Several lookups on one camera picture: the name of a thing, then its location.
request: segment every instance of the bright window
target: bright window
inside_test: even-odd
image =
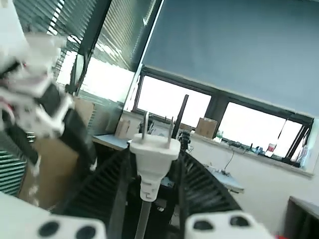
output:
[[[138,109],[176,119],[185,95],[189,97],[181,122],[196,127],[206,113],[211,96],[149,76],[144,76]]]
[[[269,143],[277,144],[274,154],[285,157],[301,127],[300,123],[229,103],[219,131],[223,132],[223,138],[247,146],[260,146],[264,151]]]

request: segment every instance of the screw hole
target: screw hole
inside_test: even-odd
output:
[[[194,229],[205,231],[205,230],[213,230],[214,227],[207,221],[197,221],[194,224]]]
[[[38,233],[41,237],[47,238],[54,235],[59,230],[59,227],[60,225],[56,221],[47,222],[40,227]]]
[[[96,229],[92,226],[85,226],[78,230],[76,239],[92,239],[95,236]]]
[[[242,216],[235,216],[230,219],[230,225],[236,227],[249,227],[249,222]]]

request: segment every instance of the cardboard box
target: cardboard box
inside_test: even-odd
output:
[[[87,125],[93,113],[94,104],[77,97],[73,99],[75,109]],[[36,198],[41,208],[48,209],[63,200],[70,190],[78,153],[56,138],[38,138],[33,147],[41,155],[40,175],[37,180],[39,189]],[[35,178],[30,167],[27,167],[19,194],[20,199],[29,202],[29,189],[34,183]]]
[[[115,131],[115,137],[126,139],[130,124],[130,120],[120,119]]]
[[[207,138],[213,138],[216,126],[217,121],[208,118],[200,118],[195,133]]]

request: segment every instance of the power cord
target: power cord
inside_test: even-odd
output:
[[[231,155],[230,160],[229,160],[228,163],[226,164],[226,166],[225,166],[225,168],[224,168],[224,171],[226,171],[227,166],[230,164],[230,162],[232,161],[232,159],[233,159],[233,157],[234,157],[235,151],[234,151],[233,149],[231,149],[231,150],[233,151],[233,154]]]

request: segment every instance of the white wall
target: white wall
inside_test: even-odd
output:
[[[128,137],[138,132],[141,119],[123,114],[131,121]],[[161,125],[155,125],[154,134],[166,133]],[[212,145],[200,139],[191,139],[194,147],[192,156],[198,161],[224,168],[232,156],[232,151]],[[282,231],[287,202],[290,196],[319,205],[319,164],[315,166],[313,178],[303,176],[286,169],[257,161],[251,156],[235,153],[227,167],[236,180],[245,187],[244,194],[234,195],[240,206],[262,222],[272,233]]]

